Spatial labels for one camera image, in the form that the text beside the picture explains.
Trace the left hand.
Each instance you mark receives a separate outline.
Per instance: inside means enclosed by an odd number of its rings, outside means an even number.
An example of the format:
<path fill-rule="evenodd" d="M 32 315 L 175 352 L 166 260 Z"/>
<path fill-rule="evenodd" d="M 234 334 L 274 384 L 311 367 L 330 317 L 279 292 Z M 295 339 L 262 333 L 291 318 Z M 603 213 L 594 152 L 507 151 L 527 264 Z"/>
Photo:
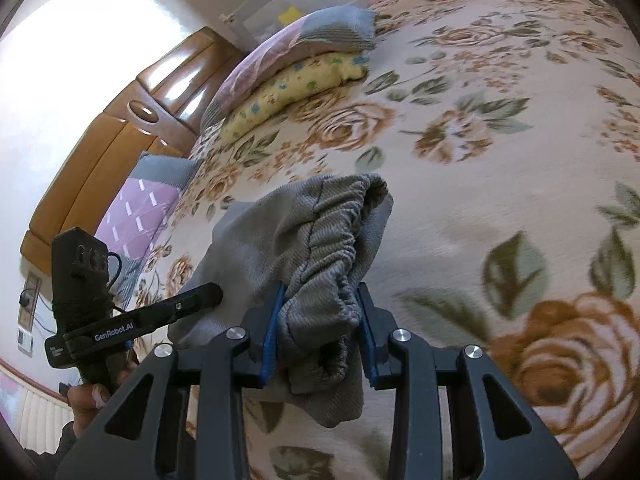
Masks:
<path fill-rule="evenodd" d="M 82 384 L 67 391 L 68 405 L 74 415 L 73 433 L 76 438 L 81 437 L 111 396 L 101 384 Z"/>

